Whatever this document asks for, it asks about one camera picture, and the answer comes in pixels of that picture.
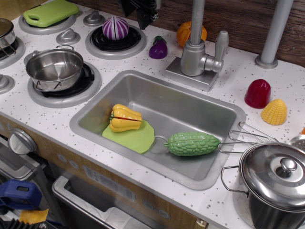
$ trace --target small saucepan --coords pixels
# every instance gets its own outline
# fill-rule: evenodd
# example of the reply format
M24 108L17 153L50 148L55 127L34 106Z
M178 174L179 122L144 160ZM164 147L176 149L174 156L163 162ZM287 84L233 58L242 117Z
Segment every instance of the small saucepan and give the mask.
M72 49L61 48L33 53L26 62L26 72L39 91L61 91L72 87L81 76L82 56Z
M14 54L16 50L12 47L12 44L16 40L14 33L14 24L5 18L0 18L0 50L7 56L10 51L13 50Z

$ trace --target oven handle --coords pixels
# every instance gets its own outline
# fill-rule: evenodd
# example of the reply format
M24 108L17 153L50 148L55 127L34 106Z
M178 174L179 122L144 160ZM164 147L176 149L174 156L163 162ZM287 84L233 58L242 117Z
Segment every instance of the oven handle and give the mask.
M150 229L150 227L147 225L136 220L118 208L112 207L105 212L97 209L93 205L65 189L65 186L67 186L68 182L69 180L66 177L59 176L52 185L52 191L54 195L68 206L77 209L82 214L90 217L102 226L108 229Z
M33 176L33 171L26 166L22 166L18 170L9 167L5 162L0 160L0 174L4 177L16 180L30 180Z

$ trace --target sink drain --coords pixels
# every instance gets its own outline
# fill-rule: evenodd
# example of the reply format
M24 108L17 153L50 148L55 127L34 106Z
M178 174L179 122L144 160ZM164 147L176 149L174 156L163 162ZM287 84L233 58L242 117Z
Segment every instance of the sink drain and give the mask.
M168 152L168 148L164 147L164 143L167 143L167 140L164 137L155 136L153 145L149 151L154 154L163 154Z

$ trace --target faucet handle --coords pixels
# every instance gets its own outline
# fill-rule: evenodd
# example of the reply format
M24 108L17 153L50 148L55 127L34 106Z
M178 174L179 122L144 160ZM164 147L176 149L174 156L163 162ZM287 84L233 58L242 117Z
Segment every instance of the faucet handle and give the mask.
M215 43L215 57L205 54L199 61L199 68L205 71L219 73L223 68L224 54L229 45L229 34L227 31L220 31Z
M220 31L215 43L215 60L222 62L229 46L229 33Z

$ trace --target green cutting board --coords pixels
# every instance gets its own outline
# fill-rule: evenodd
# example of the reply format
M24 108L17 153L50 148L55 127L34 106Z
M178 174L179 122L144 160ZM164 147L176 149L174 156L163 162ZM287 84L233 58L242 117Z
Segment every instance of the green cutting board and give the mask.
M142 154L149 150L154 142L154 129L148 122L142 120L138 130L113 132L108 125L102 136Z
M23 13L29 25L48 27L79 11L78 6L66 0L54 0Z

